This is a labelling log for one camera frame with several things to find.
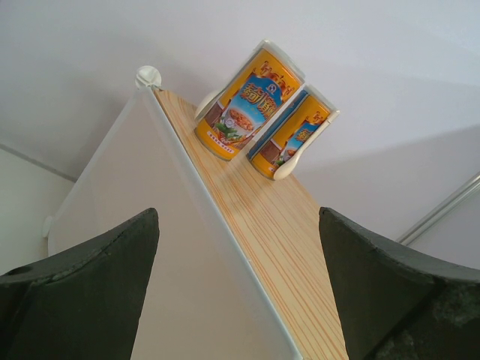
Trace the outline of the yellow porridge can with spoon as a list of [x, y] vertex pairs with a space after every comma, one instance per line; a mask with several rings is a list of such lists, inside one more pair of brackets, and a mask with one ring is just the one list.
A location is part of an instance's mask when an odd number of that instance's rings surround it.
[[284, 179], [338, 115], [320, 91], [306, 85], [252, 146], [247, 159], [266, 178]]

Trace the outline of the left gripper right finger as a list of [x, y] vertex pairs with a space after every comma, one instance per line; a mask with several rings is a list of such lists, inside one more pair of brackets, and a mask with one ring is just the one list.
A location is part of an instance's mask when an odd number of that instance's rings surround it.
[[478, 359], [479, 270], [371, 232], [332, 208], [319, 236], [350, 359]]

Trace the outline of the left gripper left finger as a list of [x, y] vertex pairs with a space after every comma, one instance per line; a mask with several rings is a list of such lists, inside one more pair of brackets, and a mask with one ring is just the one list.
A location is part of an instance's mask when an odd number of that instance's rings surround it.
[[129, 359], [160, 230], [147, 208], [1, 276], [2, 359]]

